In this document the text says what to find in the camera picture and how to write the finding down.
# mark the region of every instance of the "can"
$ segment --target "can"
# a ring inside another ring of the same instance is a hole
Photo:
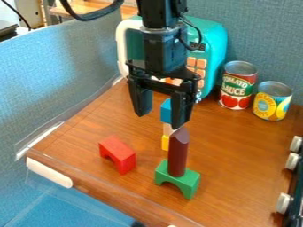
[[[285,118],[292,100],[292,89],[281,82],[263,82],[253,102],[253,113],[268,121]]]
[[[256,67],[245,61],[231,61],[224,67],[219,103],[232,110],[246,109],[250,103],[253,86],[257,82]]]

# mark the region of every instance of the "red arch block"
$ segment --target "red arch block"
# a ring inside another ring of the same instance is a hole
[[[110,136],[99,143],[99,149],[101,157],[110,157],[122,175],[136,166],[136,153],[116,136]]]

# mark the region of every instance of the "white knob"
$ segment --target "white knob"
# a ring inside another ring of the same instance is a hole
[[[302,137],[295,136],[291,142],[290,150],[294,153],[297,153],[302,145],[302,140]]]
[[[294,170],[297,167],[299,161],[299,155],[297,153],[290,153],[288,160],[286,161],[285,168]]]
[[[290,206],[291,196],[285,193],[281,193],[276,204],[276,212],[284,215],[288,206]]]

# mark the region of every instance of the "blue wall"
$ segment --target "blue wall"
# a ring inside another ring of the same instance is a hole
[[[222,23],[229,32],[228,61],[253,63],[259,82],[284,82],[303,105],[302,0],[188,0],[190,16]]]
[[[70,21],[0,43],[0,226],[41,193],[25,185],[14,145],[117,75],[119,12]]]

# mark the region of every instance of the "green block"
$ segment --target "green block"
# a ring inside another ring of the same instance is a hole
[[[155,184],[162,185],[169,182],[176,185],[183,193],[183,196],[191,200],[198,189],[201,175],[189,169],[185,170],[185,174],[180,177],[170,176],[167,172],[167,160],[163,160],[155,170]]]

